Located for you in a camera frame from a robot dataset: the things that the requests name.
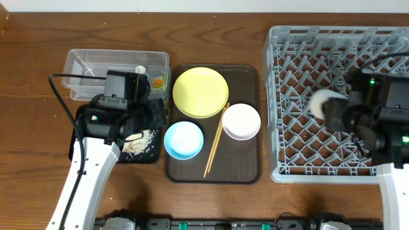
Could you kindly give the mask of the pale green cup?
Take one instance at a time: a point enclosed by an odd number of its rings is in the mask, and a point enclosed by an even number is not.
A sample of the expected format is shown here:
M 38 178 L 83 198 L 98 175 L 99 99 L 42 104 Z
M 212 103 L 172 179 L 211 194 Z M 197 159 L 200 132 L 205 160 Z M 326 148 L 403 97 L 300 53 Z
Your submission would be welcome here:
M 322 106 L 325 102 L 327 102 L 330 98 L 341 98 L 347 99 L 346 96 L 339 94 L 335 91 L 331 91 L 329 89 L 319 89 L 313 93 L 310 97 L 308 108 L 310 112 L 318 119 L 325 119 L 325 115 L 322 109 Z

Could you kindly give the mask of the rice and food scraps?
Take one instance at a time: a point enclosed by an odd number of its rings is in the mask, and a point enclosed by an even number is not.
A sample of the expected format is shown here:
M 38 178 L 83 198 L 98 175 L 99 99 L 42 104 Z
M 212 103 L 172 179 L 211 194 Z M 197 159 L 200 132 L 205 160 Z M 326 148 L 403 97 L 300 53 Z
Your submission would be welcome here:
M 125 139 L 122 152 L 128 153 L 131 157 L 141 156 L 154 149 L 154 138 L 156 130 L 143 130 Z

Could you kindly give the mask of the green snack wrapper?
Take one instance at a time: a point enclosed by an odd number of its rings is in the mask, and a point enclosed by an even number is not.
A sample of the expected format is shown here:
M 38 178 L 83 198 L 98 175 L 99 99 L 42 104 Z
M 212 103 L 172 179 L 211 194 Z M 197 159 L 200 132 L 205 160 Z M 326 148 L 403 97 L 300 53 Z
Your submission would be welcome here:
M 165 81 L 164 81 L 164 76 L 158 76 L 153 78 L 153 89 L 154 90 L 160 90 L 164 87 Z

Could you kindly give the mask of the white tissue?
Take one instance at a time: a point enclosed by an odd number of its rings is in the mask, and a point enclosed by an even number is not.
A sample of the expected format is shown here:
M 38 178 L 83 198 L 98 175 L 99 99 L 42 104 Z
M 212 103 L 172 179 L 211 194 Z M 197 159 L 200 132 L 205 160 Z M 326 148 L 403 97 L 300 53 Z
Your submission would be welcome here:
M 146 73 L 146 68 L 144 66 L 141 66 L 141 65 L 136 66 L 135 73 L 145 74 Z

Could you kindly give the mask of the light blue bowl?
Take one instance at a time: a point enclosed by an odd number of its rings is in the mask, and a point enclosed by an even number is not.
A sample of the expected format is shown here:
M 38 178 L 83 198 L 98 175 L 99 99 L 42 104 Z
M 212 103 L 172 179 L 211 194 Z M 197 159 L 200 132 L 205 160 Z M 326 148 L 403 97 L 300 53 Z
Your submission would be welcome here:
M 167 153 L 177 160 L 194 158 L 202 149 L 204 135 L 194 123 L 180 121 L 171 125 L 164 136 Z

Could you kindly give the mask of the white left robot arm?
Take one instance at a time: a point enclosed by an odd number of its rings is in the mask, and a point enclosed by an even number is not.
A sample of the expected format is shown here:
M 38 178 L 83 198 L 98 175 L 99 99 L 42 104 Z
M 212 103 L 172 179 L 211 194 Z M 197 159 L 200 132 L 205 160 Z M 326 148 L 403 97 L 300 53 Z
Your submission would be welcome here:
M 108 177 L 122 153 L 144 151 L 167 125 L 164 101 L 95 96 L 73 118 L 72 163 L 48 229 L 92 229 Z

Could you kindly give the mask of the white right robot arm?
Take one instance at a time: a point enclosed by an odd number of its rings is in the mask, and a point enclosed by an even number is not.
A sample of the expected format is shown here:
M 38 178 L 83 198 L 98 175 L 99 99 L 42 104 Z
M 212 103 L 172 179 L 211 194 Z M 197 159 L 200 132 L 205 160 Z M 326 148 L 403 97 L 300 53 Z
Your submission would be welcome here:
M 376 167 L 384 229 L 408 229 L 408 77 L 357 70 L 347 97 L 317 92 L 317 118 L 331 132 L 353 134 Z

